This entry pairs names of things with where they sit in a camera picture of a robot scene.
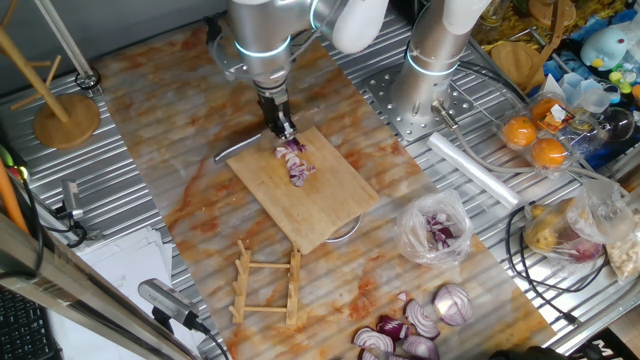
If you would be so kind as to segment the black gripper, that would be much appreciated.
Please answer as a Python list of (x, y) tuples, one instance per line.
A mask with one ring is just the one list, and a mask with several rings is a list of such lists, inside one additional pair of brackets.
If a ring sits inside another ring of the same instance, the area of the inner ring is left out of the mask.
[(258, 105), (264, 115), (265, 123), (276, 138), (292, 139), (297, 134), (296, 125), (291, 119), (288, 95), (280, 94), (272, 97), (259, 94)]

